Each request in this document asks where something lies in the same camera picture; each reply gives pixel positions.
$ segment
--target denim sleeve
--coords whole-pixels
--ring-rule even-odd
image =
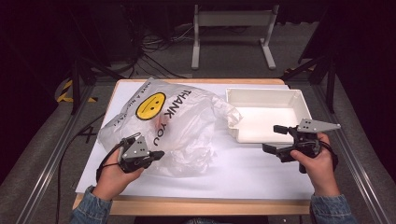
[[[333,197],[312,195],[311,209],[318,224],[358,223],[344,195]]]
[[[78,207],[73,210],[70,218],[71,224],[87,223],[101,224],[106,223],[112,201],[105,201],[91,194],[93,186],[85,190],[84,197]]]

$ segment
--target rectangular container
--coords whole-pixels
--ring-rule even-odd
[[[274,125],[295,127],[302,119],[312,119],[300,90],[226,89],[227,102],[241,113],[242,120],[229,125],[239,143],[265,143],[286,147],[289,134],[274,133]]]

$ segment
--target wooden table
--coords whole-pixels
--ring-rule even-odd
[[[142,82],[145,80],[130,79],[123,81]],[[284,85],[281,79],[276,78],[166,79],[165,81],[173,83]],[[82,197],[82,194],[77,195],[73,208],[78,206]],[[127,216],[306,215],[309,214],[309,203],[309,200],[208,200],[119,196],[113,200],[110,214]]]

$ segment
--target plastic bag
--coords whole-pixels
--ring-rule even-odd
[[[109,151],[123,137],[141,133],[149,150],[165,152],[146,173],[193,176],[204,173],[211,162],[216,120],[233,125],[241,118],[213,92],[150,78],[99,131],[98,140]]]

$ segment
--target metal rail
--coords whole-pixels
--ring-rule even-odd
[[[312,88],[316,96],[318,97],[320,106],[323,108],[323,111],[325,111],[325,114],[329,121],[332,123],[339,123],[337,117],[334,114],[331,114],[328,107],[326,106],[326,96],[323,89],[319,85],[313,85]],[[384,208],[381,206],[380,201],[375,195],[375,190],[370,181],[370,178],[364,171],[364,168],[362,167],[359,159],[356,157],[352,147],[349,145],[344,131],[340,129],[337,130],[335,134],[338,142],[340,143],[341,152],[346,160],[346,164],[348,165],[349,170],[355,178],[356,184],[361,191],[361,195],[363,196],[363,199],[366,202],[375,223],[390,223],[390,219],[388,218],[387,213],[385,212]]]
[[[40,177],[38,178],[35,188],[33,189],[32,193],[28,201],[26,202],[25,206],[23,207],[21,214],[17,220],[17,223],[30,223],[33,215],[35,214],[35,210],[37,209],[41,199],[46,192],[46,189],[55,173],[56,169],[58,168],[58,164],[61,160],[64,151],[66,150],[67,140],[70,137],[70,134],[76,125],[76,122],[81,114],[81,111],[88,102],[88,98],[90,97],[93,90],[93,86],[86,86],[82,92],[81,97],[81,106],[78,108],[75,115],[72,115],[67,121],[64,131],[58,140],[58,143],[55,149],[52,151],[52,154],[49,157],[49,161],[47,162],[46,167],[44,168],[43,172],[41,173]]]

